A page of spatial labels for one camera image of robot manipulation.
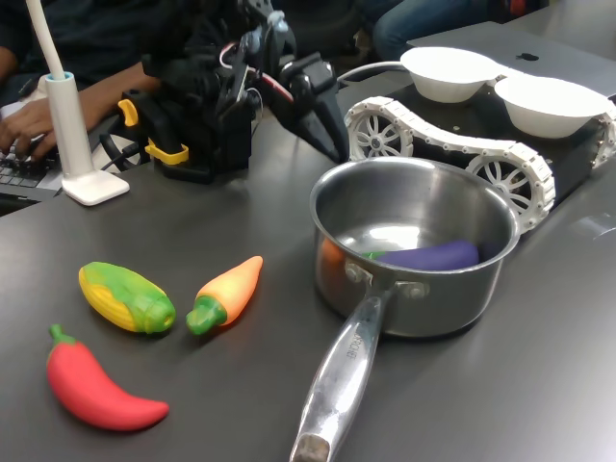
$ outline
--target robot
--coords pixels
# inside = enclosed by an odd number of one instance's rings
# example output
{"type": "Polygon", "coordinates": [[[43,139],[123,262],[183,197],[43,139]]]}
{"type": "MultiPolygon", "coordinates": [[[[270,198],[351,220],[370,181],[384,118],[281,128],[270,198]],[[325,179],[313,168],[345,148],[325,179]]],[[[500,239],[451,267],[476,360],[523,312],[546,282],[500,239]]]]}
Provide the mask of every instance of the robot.
{"type": "Polygon", "coordinates": [[[464,104],[429,101],[414,86],[357,103],[345,117],[350,159],[416,156],[464,168],[511,199],[524,233],[534,229],[616,153],[616,106],[571,137],[543,140],[513,127],[495,83],[464,104]]]}
{"type": "Polygon", "coordinates": [[[236,14],[249,32],[223,47],[190,46],[198,2],[163,2],[168,23],[152,26],[147,75],[162,81],[156,94],[131,90],[118,104],[137,143],[120,153],[103,146],[120,169],[137,152],[171,178],[210,183],[244,169],[252,121],[268,107],[284,128],[336,163],[348,160],[348,136],[336,102],[338,83],[319,53],[298,58],[293,31],[269,0],[240,0],[236,14]],[[170,30],[169,35],[160,34],[170,30]]]}

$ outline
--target toy red chili pepper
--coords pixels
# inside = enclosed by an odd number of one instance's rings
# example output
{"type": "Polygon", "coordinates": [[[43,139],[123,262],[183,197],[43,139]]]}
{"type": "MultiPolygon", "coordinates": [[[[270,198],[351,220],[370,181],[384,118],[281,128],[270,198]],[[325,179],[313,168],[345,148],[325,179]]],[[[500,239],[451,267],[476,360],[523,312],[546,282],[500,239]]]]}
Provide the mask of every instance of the toy red chili pepper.
{"type": "Polygon", "coordinates": [[[47,379],[56,397],[79,419],[110,430],[139,430],[163,419],[165,402],[133,397],[105,374],[84,344],[50,327],[54,348],[47,359],[47,379]]]}

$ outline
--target purple eggplant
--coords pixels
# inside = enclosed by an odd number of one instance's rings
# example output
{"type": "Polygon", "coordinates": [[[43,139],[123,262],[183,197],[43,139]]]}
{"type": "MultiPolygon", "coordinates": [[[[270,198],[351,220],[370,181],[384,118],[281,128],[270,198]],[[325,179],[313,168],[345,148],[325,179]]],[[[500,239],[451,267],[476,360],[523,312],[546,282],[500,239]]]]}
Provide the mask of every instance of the purple eggplant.
{"type": "Polygon", "coordinates": [[[447,271],[473,267],[479,263],[477,247],[468,241],[434,245],[432,247],[397,250],[375,254],[377,262],[411,270],[447,271]]]}

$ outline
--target keyboard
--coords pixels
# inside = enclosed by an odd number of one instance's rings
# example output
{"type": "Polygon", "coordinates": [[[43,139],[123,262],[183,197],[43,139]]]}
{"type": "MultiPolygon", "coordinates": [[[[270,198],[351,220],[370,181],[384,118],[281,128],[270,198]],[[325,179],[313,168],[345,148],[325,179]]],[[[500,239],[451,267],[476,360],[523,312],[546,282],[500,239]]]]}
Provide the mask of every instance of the keyboard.
{"type": "Polygon", "coordinates": [[[54,165],[54,161],[47,159],[34,163],[30,157],[17,159],[12,152],[6,157],[0,154],[0,185],[35,188],[54,165]]]}

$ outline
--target saucepan handle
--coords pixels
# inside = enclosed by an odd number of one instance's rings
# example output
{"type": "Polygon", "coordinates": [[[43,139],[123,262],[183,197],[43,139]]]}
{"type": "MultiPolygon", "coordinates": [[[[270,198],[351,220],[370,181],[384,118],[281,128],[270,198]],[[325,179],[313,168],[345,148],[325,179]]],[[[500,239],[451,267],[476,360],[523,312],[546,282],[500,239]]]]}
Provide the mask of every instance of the saucepan handle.
{"type": "Polygon", "coordinates": [[[325,355],[304,404],[291,462],[329,462],[359,407],[391,291],[369,293],[325,355]]]}

